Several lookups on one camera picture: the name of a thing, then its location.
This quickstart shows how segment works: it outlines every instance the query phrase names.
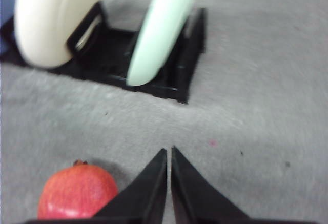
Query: black plastic claw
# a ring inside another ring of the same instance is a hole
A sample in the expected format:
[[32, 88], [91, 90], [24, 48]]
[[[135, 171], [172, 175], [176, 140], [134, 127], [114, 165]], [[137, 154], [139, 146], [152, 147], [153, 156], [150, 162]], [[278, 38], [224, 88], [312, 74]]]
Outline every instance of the black plastic claw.
[[174, 147], [171, 188], [177, 224], [310, 224], [250, 219], [215, 190]]
[[137, 178], [91, 219], [26, 224], [161, 224], [167, 193], [167, 152], [162, 149]]

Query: pomegranate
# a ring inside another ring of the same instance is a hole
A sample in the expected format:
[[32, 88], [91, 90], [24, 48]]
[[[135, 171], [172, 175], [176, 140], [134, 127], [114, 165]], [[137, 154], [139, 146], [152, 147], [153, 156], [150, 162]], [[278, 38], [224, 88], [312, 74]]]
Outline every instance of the pomegranate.
[[46, 182], [38, 219], [90, 218], [118, 193], [113, 177], [101, 167], [77, 160]]

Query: gray carpet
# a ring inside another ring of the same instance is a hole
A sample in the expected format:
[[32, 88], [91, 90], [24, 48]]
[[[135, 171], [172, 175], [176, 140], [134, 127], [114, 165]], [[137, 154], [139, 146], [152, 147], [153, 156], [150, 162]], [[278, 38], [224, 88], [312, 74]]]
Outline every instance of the gray carpet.
[[[136, 29], [149, 1], [106, 7], [113, 25]], [[197, 0], [208, 45], [188, 105], [3, 64], [1, 222], [35, 218], [47, 178], [77, 158], [122, 190], [177, 145], [252, 217], [327, 223], [327, 1]]]

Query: black stand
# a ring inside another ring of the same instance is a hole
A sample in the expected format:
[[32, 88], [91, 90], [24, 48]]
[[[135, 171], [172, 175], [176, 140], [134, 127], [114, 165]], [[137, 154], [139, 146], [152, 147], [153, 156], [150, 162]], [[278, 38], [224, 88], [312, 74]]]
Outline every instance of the black stand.
[[[95, 19], [99, 19], [100, 23], [82, 49], [78, 49], [78, 42]], [[126, 85], [126, 77], [139, 32], [111, 28], [98, 2], [67, 41], [73, 59], [49, 72], [145, 92], [156, 97], [172, 98], [187, 104], [191, 79], [198, 58], [205, 49], [205, 26], [206, 9], [202, 8], [198, 10], [190, 37], [186, 38], [185, 26], [158, 75], [146, 85], [131, 87]], [[26, 66], [14, 40], [9, 36], [13, 30], [13, 20], [2, 28], [2, 36], [13, 47], [11, 52], [1, 56], [1, 60]]]
[[[213, 188], [172, 149], [172, 196], [177, 224], [315, 224], [252, 219]], [[25, 224], [161, 224], [167, 193], [167, 152], [162, 149], [137, 178], [93, 218]]]

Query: red speck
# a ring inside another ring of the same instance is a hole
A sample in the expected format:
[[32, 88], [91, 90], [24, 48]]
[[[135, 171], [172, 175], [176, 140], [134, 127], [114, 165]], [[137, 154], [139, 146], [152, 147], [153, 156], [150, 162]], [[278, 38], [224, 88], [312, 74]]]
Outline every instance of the red speck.
[[210, 140], [210, 146], [217, 147], [217, 141], [214, 139]]

